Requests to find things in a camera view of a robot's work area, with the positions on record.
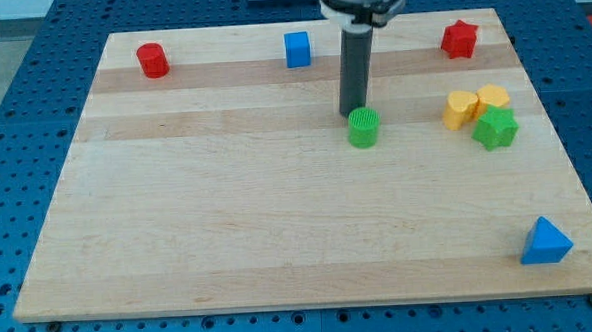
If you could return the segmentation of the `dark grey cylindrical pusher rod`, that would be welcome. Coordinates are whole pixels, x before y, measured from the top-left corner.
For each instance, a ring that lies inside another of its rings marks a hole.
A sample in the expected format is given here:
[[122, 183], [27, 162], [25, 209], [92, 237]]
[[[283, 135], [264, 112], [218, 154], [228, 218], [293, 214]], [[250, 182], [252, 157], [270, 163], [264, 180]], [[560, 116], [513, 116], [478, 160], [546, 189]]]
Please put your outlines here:
[[339, 109], [343, 117], [366, 105], [373, 29], [341, 31]]

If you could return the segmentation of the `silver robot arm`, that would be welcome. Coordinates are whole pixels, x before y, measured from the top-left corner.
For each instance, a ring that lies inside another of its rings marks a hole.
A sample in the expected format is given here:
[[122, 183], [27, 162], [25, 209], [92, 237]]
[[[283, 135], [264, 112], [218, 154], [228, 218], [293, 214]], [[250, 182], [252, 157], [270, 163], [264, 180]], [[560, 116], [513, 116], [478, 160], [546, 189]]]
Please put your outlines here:
[[319, 0], [320, 13], [341, 29], [338, 108], [345, 118], [366, 105], [373, 32], [402, 12], [406, 0]]

